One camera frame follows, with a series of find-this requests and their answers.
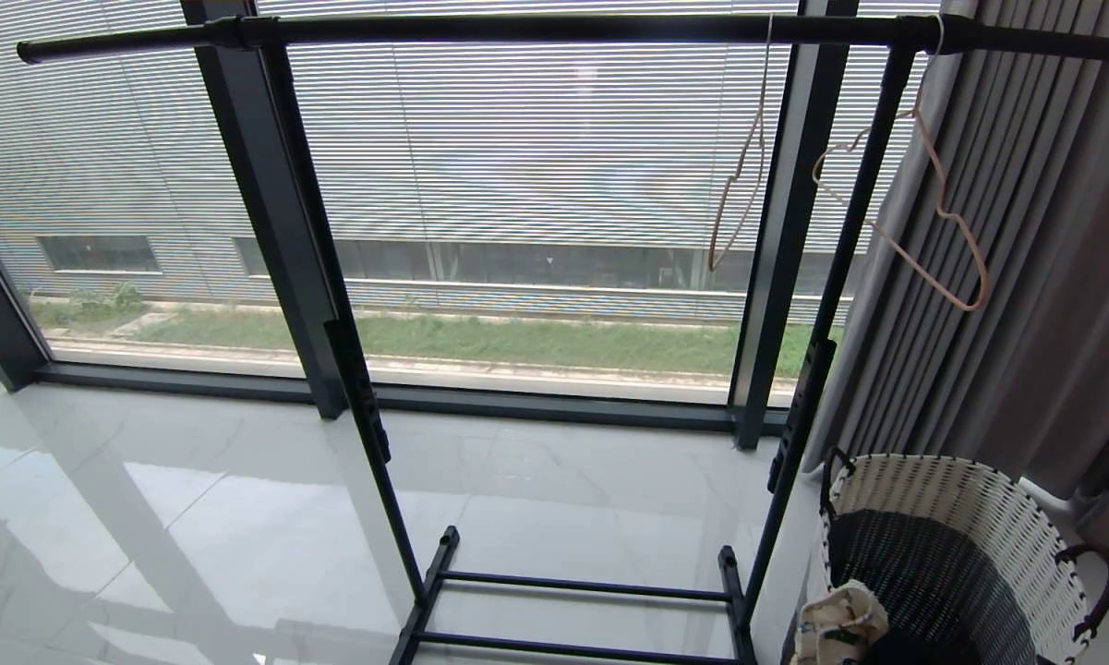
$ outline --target garment rack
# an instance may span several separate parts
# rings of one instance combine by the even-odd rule
[[[967,18],[944,13],[936,17],[836,18],[776,16],[729,16],[695,13],[694,16],[486,16],[486,17],[254,17],[241,16],[213,19],[203,24],[171,27],[161,30],[128,30],[126,32],[22,41],[17,53],[27,63],[48,60],[82,59],[82,57],[116,53],[150,52],[199,47],[257,50],[264,62],[283,63],[273,66],[275,84],[267,90],[289,109],[296,109],[291,70],[285,66],[285,47],[292,43],[326,42],[740,42],[764,43],[838,43],[838,45],[887,47],[891,55],[883,72],[882,90],[871,131],[863,150],[854,181],[853,196],[846,209],[842,235],[830,278],[825,283],[821,306],[804,358],[792,408],[787,412],[785,432],[770,475],[769,516],[764,523],[747,589],[741,589],[735,552],[730,546],[719,551],[719,573],[722,592],[706,590],[661,589],[661,586],[602,584],[574,580],[495,575],[452,571],[451,561],[460,544],[460,533],[448,526],[439,539],[430,567],[425,576],[407,539],[406,523],[386,463],[389,461],[389,439],[380,424],[373,382],[362,351],[350,300],[339,270],[327,219],[323,215],[309,218],[315,252],[325,273],[329,301],[335,319],[325,324],[332,352],[339,370],[344,393],[356,421],[374,483],[381,498],[395,545],[406,577],[414,593],[414,606],[399,634],[390,656],[390,665],[409,665],[423,644],[444,644],[477,648],[529,652],[568,657],[604,657],[604,659],[664,663],[671,665],[754,665],[750,618],[755,610],[766,565],[780,533],[796,471],[802,461],[816,405],[832,365],[834,346],[827,340],[842,287],[845,285],[853,249],[865,219],[866,207],[874,194],[886,143],[895,123],[897,106],[906,85],[914,55],[929,53],[963,53],[975,50],[1006,51],[1044,55],[1074,57],[1109,62],[1109,38],[1044,32],[1042,30],[1007,29],[981,24]],[[279,134],[284,142],[308,154],[304,127],[298,113],[283,119]],[[315,177],[302,177],[301,192],[315,188]],[[689,602],[720,602],[731,625],[734,657],[686,656],[618,648],[538,643],[538,641],[489,638],[427,631],[428,620],[444,582],[480,585],[515,585],[523,589],[574,591],[594,594],[634,595],[653,598],[675,598]]]

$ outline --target black and white woven basket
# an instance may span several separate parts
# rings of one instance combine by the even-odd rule
[[[937,662],[1074,663],[1095,638],[1109,606],[1109,551],[1066,546],[1008,475],[952,457],[831,453],[821,487],[825,592],[863,582],[891,630],[934,648]],[[836,480],[833,458],[842,460]],[[1090,612],[1074,563],[1087,551],[1108,564]]]

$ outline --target curtain fold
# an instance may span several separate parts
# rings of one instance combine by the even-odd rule
[[[1109,35],[1109,0],[989,1],[976,16]],[[960,313],[875,239],[806,469],[833,446],[958,454],[1069,497],[1109,437],[1109,64],[956,60],[952,83],[927,90],[946,100],[947,207],[976,232],[993,298]],[[935,216],[937,190],[913,142],[883,223],[968,299],[976,269],[955,225]]]

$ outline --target corrugated metal wall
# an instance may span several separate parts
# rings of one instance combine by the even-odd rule
[[[927,3],[878,4],[881,13],[896,13]],[[269,0],[260,9],[380,12],[385,6]],[[531,7],[394,3],[403,12]],[[786,2],[718,1],[562,8],[795,11]],[[147,298],[274,299],[269,283],[245,276],[234,247],[235,236],[251,236],[251,225],[191,52],[30,68],[13,51],[31,37],[181,22],[175,0],[0,0],[0,257],[22,290],[64,294],[129,280]],[[726,45],[292,49],[338,238],[691,248],[705,246],[720,186],[753,116],[763,55],[761,47]],[[884,55],[853,51],[838,109],[845,132],[865,125]],[[769,140],[784,47],[772,63]],[[857,157],[831,160],[831,184],[848,190],[855,164]],[[832,202],[820,206],[808,249],[831,252],[841,218]],[[147,236],[163,274],[54,273],[35,237],[68,233]],[[753,227],[744,231],[743,248],[753,236]],[[352,294],[366,307],[409,297],[444,310],[659,319],[734,320],[743,307],[740,294],[694,290],[369,282],[353,284]],[[798,299],[792,314],[806,319],[813,310]]]

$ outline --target grass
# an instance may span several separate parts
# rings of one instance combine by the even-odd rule
[[[739,327],[665,327],[640,324],[566,324],[554,320],[486,321],[477,317],[363,316],[362,345],[372,355],[467,361],[600,367],[729,375]],[[808,344],[807,325],[787,325],[776,376],[796,376]],[[183,310],[133,336],[140,341],[292,349],[277,313]],[[834,329],[841,339],[841,329]]]
[[[30,300],[30,311],[41,328],[69,328],[74,332],[101,336],[147,313],[143,303],[104,307],[98,303]]]

